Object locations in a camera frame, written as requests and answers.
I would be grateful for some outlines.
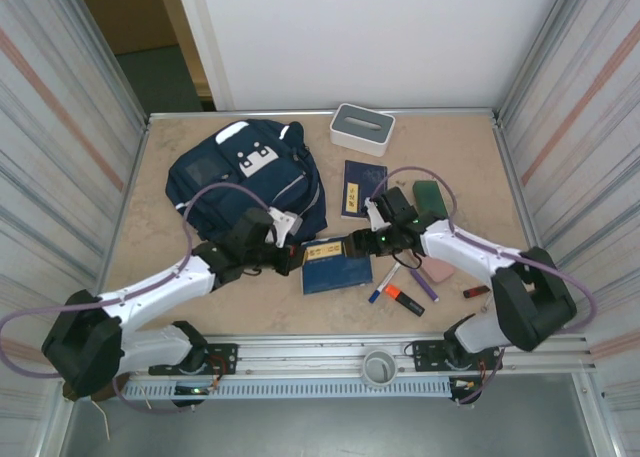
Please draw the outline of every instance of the beige tabletop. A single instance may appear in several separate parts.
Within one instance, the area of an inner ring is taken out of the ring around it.
[[[435,171],[456,193],[459,226],[494,242],[524,248],[525,239],[487,116],[398,115],[391,143],[381,158],[333,145],[329,140],[329,115],[274,119],[286,123],[298,120],[305,129],[305,141],[327,194],[329,227],[320,237],[367,227],[366,220],[340,217],[344,161],[349,159],[386,165],[390,171],[404,165]],[[212,114],[153,121],[107,289],[146,278],[183,256],[186,243],[181,216],[164,193],[168,169],[181,154],[234,120],[239,118]],[[390,186],[400,186],[412,202],[413,182],[427,179],[415,172],[394,177]],[[447,196],[445,202],[450,205]],[[259,277],[243,277],[215,293],[179,305],[150,326],[187,320],[203,334],[438,332],[477,312],[484,302],[481,297],[463,298],[462,291],[479,282],[462,271],[433,285],[440,296],[440,302],[433,303],[408,270],[400,269],[392,282],[426,308],[422,317],[384,295],[369,304],[367,299],[394,261],[391,257],[372,258],[372,264],[373,284],[306,296],[302,294],[300,269],[289,277],[265,270]]]

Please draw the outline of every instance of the white wall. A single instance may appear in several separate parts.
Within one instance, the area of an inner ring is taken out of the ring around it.
[[[183,0],[220,110],[496,106],[555,0]]]

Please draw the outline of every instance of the blue book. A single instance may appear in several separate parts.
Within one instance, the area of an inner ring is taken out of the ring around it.
[[[314,294],[373,282],[371,257],[348,259],[344,255],[344,237],[307,242],[302,265],[302,291]]]
[[[366,218],[366,212],[362,212],[364,200],[371,197],[375,188],[386,176],[387,168],[382,165],[345,160],[341,216],[347,219]],[[386,182],[380,193],[385,190],[387,190]]]

